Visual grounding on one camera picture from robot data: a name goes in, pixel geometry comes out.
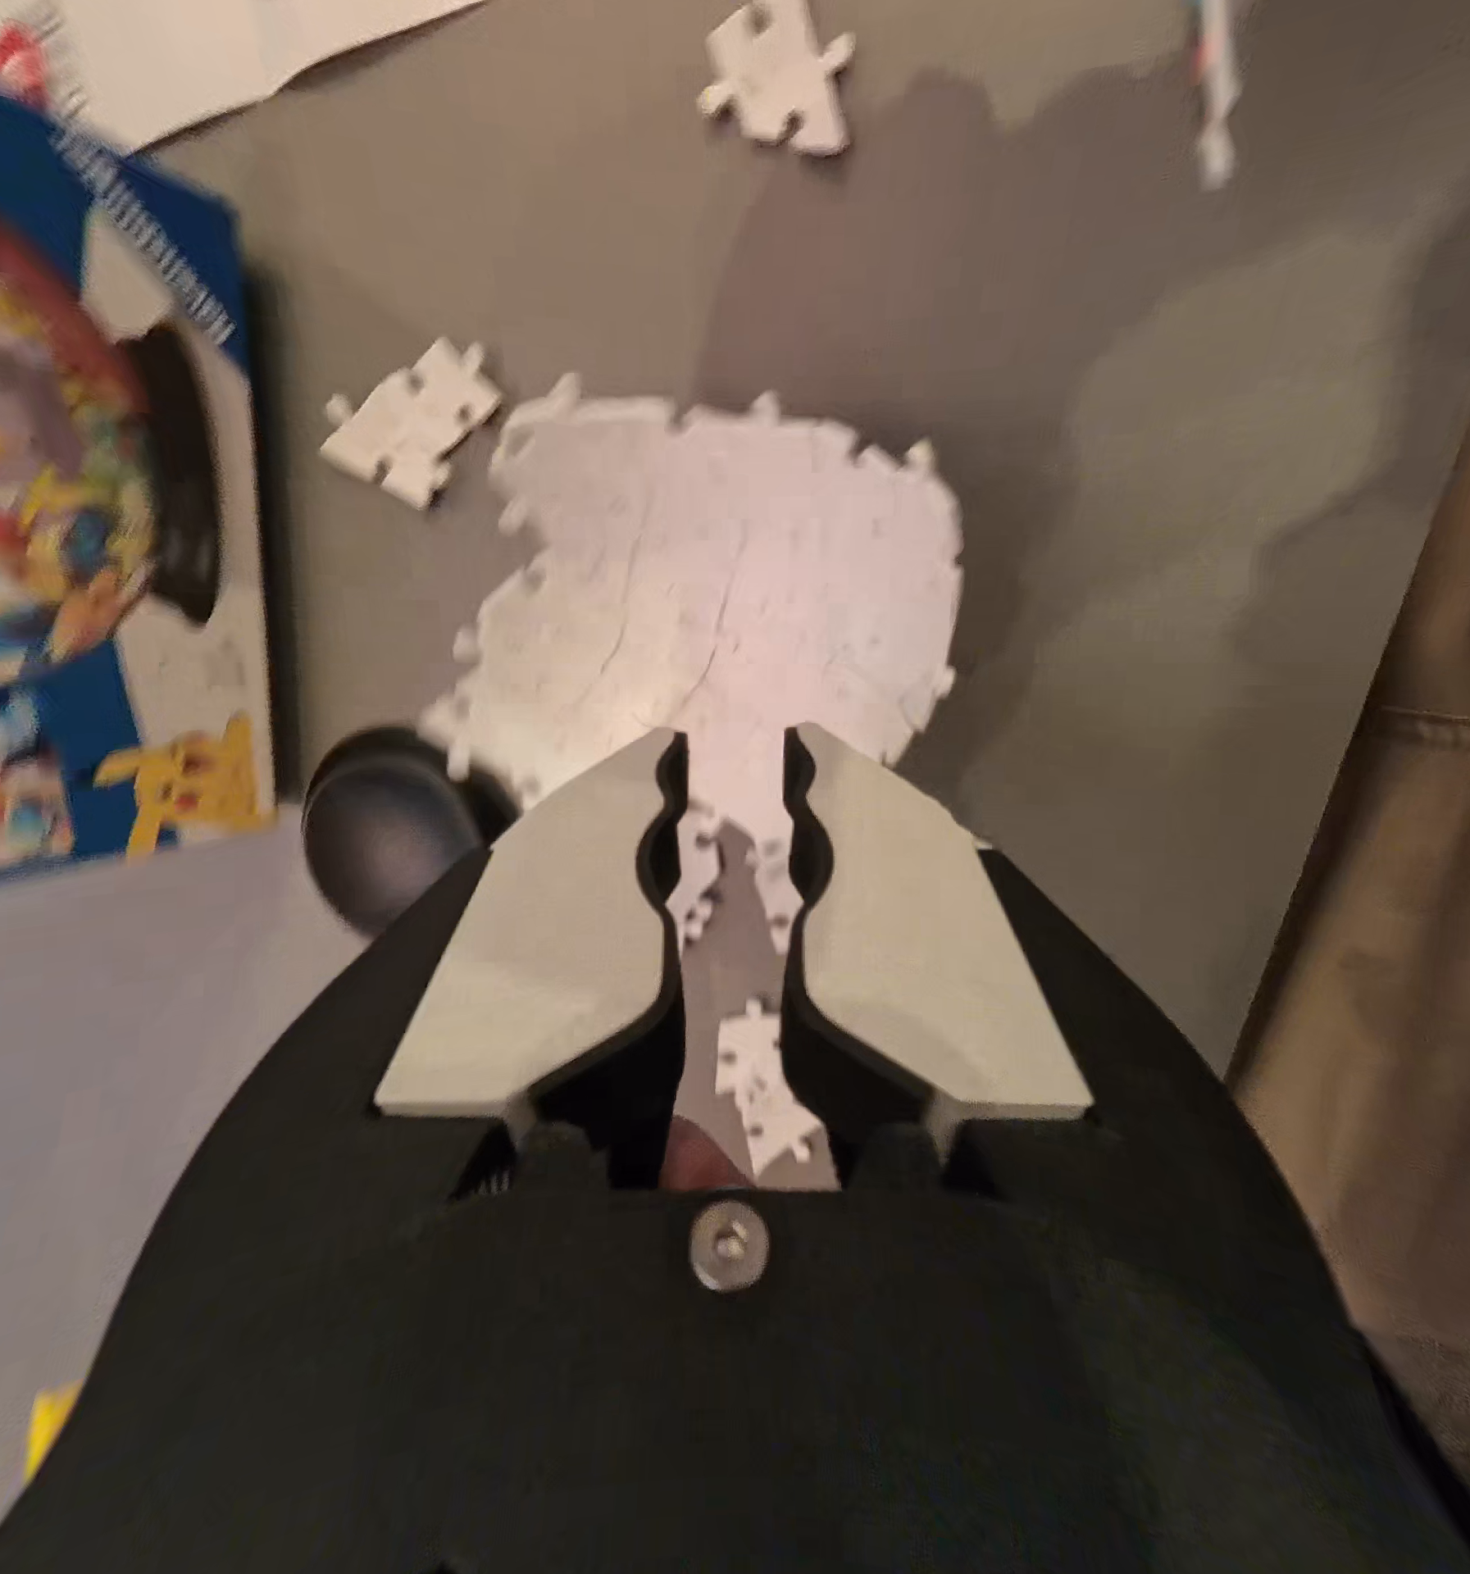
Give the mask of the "white instruction leaflet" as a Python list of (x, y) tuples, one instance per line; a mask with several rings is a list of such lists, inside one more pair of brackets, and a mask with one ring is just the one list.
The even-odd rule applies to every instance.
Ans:
[(267, 100), (334, 57), (468, 10), (468, 2), (67, 2), (80, 116), (147, 147)]

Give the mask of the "white puzzle piece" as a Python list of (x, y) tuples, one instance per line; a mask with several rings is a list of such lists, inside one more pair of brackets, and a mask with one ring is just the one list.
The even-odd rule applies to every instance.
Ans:
[(713, 1090), (733, 1102), (752, 1177), (777, 1162), (808, 1164), (823, 1131), (787, 1085), (780, 1033), (779, 1013), (757, 995), (721, 1018), (716, 1031)]

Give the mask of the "black round ball stand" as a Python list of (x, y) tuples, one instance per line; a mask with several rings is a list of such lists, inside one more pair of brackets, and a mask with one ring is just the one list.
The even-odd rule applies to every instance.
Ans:
[(450, 777), (442, 749), (391, 723), (354, 731), (324, 754), (299, 834), (327, 908), (375, 939), (457, 862), (485, 862), (518, 816), (496, 777), (480, 767)]

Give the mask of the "blue puzzle box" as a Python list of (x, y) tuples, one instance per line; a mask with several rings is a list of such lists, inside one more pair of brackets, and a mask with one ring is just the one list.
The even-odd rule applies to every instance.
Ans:
[(263, 830), (231, 210), (0, 93), (0, 882)]

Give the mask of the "pair of joined puzzle pieces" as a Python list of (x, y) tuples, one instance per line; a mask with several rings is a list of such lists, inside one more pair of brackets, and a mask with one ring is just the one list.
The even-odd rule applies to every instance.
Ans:
[(764, 147), (838, 156), (849, 131), (836, 77), (856, 43), (851, 31), (821, 43), (806, 2), (742, 3), (705, 34), (710, 77), (698, 111), (731, 116), (741, 138)]

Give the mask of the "yellow plastic bin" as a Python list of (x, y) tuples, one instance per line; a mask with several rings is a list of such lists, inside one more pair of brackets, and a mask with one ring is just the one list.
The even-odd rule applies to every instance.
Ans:
[(48, 1456), (75, 1408), (81, 1379), (35, 1390), (22, 1438), (21, 1484), (27, 1485)]

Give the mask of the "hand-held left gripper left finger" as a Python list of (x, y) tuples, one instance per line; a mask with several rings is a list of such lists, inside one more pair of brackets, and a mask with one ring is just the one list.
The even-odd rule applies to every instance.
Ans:
[(496, 839), (382, 1074), (391, 1118), (567, 1126), (654, 1187), (683, 1072), (678, 821), (688, 746), (655, 728)]

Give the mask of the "small joined puzzle piece cluster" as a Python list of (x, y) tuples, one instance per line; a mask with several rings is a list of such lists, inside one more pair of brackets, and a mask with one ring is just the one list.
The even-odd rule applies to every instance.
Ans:
[(501, 408), (482, 343), (437, 338), (409, 366), (382, 377), (359, 405), (332, 395), (318, 457), (414, 511), (426, 511), (450, 479), (449, 457)]

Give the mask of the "partly built puzzle ball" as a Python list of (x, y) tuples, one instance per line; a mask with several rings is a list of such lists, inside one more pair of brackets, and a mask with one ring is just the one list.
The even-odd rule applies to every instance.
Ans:
[(501, 530), (537, 549), (459, 630), (462, 672), (419, 734), (450, 777), (498, 777), (524, 810), (647, 733), (682, 734), (680, 941), (705, 930), (736, 831), (783, 954), (783, 733), (816, 723), (893, 766), (954, 682), (961, 513), (933, 448), (885, 452), (772, 393), (677, 410), (567, 375), (506, 418), (488, 479)]

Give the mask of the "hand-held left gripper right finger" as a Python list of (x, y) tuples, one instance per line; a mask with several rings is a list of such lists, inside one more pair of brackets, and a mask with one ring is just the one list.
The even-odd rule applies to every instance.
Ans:
[(838, 1185), (879, 1139), (941, 1172), (969, 1128), (1077, 1130), (1094, 1092), (979, 839), (815, 721), (783, 734), (783, 808), (782, 1069)]

